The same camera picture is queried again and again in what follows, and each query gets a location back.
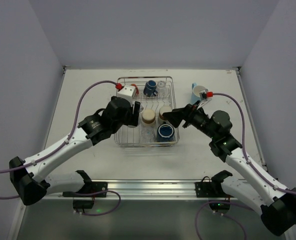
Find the light blue faceted mug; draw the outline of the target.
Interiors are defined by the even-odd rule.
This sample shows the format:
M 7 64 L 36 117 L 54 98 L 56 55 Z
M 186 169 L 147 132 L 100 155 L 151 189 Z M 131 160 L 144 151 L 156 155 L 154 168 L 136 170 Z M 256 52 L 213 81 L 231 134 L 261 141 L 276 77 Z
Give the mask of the light blue faceted mug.
M 197 101 L 201 101 L 202 104 L 206 104 L 209 100 L 208 99 L 201 99 L 200 93 L 207 93 L 208 89 L 202 85 L 198 85 L 194 82 L 191 86 L 191 98 L 190 103 L 193 105 Z

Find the cream brown cup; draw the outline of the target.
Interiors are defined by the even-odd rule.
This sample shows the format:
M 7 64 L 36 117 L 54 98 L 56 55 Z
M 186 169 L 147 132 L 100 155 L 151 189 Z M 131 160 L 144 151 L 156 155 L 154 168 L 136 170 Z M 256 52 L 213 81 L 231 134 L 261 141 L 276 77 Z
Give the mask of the cream brown cup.
M 141 114 L 141 122 L 146 127 L 151 127 L 156 124 L 156 115 L 152 109 L 145 109 Z
M 158 122 L 159 124 L 166 123 L 168 119 L 164 116 L 164 113 L 171 112 L 172 108 L 170 106 L 164 105 L 159 109 L 158 112 Z

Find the dark blue mug front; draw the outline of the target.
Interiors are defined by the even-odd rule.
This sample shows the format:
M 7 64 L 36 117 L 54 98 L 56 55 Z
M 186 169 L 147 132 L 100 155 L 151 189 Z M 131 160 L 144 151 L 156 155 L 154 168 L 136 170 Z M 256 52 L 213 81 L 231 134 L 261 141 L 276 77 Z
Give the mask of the dark blue mug front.
M 157 128 L 156 138 L 158 142 L 172 142 L 174 140 L 175 128 L 170 124 L 162 124 Z

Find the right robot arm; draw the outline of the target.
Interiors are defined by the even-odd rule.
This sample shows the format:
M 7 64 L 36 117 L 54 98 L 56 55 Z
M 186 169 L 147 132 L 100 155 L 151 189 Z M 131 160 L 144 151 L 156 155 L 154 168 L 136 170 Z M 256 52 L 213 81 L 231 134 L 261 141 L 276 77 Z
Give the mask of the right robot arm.
M 231 174 L 220 180 L 222 191 L 237 198 L 257 214 L 265 227 L 275 236 L 296 225 L 296 188 L 290 189 L 273 178 L 258 165 L 235 139 L 230 130 L 230 116 L 222 110 L 208 116 L 196 104 L 164 112 L 163 117 L 177 128 L 184 121 L 184 128 L 195 127 L 210 137 L 212 153 L 235 169 L 248 184 L 238 182 Z

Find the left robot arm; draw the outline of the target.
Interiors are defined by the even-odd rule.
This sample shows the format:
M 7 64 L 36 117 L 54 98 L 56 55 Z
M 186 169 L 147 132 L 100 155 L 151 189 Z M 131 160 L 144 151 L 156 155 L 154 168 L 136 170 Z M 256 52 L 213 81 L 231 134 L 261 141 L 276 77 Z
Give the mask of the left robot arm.
M 72 133 L 43 151 L 26 159 L 18 156 L 9 161 L 10 181 L 26 206 L 56 192 L 83 193 L 89 190 L 90 178 L 77 170 L 67 180 L 58 183 L 50 173 L 61 164 L 115 134 L 122 126 L 138 125 L 141 103 L 130 103 L 113 96 L 106 108 L 97 110 L 74 126 Z

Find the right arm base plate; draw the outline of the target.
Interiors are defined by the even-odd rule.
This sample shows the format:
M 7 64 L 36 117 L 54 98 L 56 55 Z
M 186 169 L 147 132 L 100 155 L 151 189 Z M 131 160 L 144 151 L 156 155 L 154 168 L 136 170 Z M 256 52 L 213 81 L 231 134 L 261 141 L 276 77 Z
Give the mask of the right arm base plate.
M 195 182 L 194 186 L 197 198 L 222 198 L 225 195 L 220 179 L 216 176 L 205 176 L 201 181 Z

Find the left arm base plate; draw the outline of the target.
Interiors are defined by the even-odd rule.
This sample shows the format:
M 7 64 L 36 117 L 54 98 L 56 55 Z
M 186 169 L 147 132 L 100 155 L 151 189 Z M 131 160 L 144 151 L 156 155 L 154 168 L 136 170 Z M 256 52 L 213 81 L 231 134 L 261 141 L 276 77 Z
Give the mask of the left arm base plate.
M 105 198 L 107 196 L 106 190 L 108 183 L 104 181 L 90 181 L 83 185 L 77 192 L 65 191 L 62 193 L 63 197 L 90 197 L 90 198 Z

